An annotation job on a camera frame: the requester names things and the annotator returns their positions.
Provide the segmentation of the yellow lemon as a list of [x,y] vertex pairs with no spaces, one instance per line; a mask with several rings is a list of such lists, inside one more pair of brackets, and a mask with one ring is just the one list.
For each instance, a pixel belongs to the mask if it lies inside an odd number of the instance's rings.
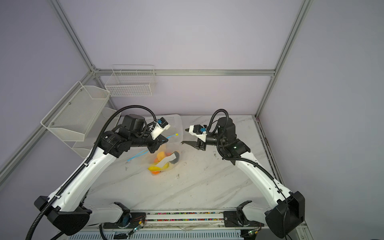
[[157,154],[157,161],[160,162],[161,160],[163,160],[165,157],[167,157],[166,153],[165,152],[159,152]]

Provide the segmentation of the clear zip top bag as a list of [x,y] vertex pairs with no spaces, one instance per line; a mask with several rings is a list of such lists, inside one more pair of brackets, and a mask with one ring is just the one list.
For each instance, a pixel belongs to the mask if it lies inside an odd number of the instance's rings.
[[144,149],[131,157],[127,157],[125,162],[132,163],[138,160],[140,165],[146,167],[153,176],[170,171],[181,160],[181,143],[173,142],[173,139],[178,136],[175,134],[167,137],[169,141],[161,145],[153,154],[148,149]]

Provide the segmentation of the black round food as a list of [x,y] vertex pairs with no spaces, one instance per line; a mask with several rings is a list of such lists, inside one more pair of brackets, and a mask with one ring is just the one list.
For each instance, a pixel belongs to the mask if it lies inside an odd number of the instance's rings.
[[175,152],[173,152],[173,153],[170,155],[170,157],[171,157],[170,164],[175,165],[175,164],[177,164],[177,163],[179,162],[179,160],[180,160],[180,153],[177,152],[177,151],[175,151]]

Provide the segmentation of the cream white garlic bulb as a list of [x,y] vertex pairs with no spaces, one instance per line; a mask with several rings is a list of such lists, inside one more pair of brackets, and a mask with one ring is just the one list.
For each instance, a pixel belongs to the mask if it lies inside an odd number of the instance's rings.
[[165,157],[163,160],[161,160],[160,162],[158,162],[156,165],[158,166],[163,166],[165,165],[166,163],[169,163],[171,161],[171,157],[168,156],[168,157]]

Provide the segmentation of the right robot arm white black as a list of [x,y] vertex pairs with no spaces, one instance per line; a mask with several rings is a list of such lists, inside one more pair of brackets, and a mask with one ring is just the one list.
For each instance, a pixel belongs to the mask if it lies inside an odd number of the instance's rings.
[[240,169],[261,191],[267,207],[245,201],[238,206],[240,217],[246,222],[265,224],[278,238],[289,239],[289,234],[305,220],[305,197],[299,191],[292,192],[262,166],[251,149],[238,139],[233,120],[219,118],[213,132],[209,132],[207,125],[191,125],[185,131],[197,139],[186,141],[187,145],[202,151],[214,146],[223,160]]

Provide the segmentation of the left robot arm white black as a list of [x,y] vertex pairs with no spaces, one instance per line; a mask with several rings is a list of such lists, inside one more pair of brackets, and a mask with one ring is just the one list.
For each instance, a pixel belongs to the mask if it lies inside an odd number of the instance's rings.
[[63,234],[71,236],[86,226],[102,223],[117,223],[126,226],[130,221],[130,209],[120,202],[109,207],[87,209],[84,200],[93,183],[101,173],[130,148],[146,147],[154,153],[168,142],[162,135],[170,128],[169,123],[160,118],[152,123],[153,130],[148,133],[145,118],[138,115],[127,115],[123,123],[110,131],[101,133],[96,147],[76,171],[49,196],[38,197],[34,205],[40,211],[34,224],[37,225],[43,216]]

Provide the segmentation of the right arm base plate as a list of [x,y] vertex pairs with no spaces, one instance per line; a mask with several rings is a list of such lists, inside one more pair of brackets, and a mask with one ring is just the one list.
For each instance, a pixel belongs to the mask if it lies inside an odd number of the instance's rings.
[[265,224],[248,220],[241,211],[224,211],[224,224],[229,227],[264,227]]

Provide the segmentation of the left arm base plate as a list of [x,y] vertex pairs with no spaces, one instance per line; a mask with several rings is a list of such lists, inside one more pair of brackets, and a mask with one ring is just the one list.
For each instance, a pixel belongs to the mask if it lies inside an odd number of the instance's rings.
[[129,214],[124,214],[117,223],[105,223],[103,225],[104,229],[133,229],[135,228],[140,221],[144,222],[146,220],[147,214],[145,212],[130,212]]

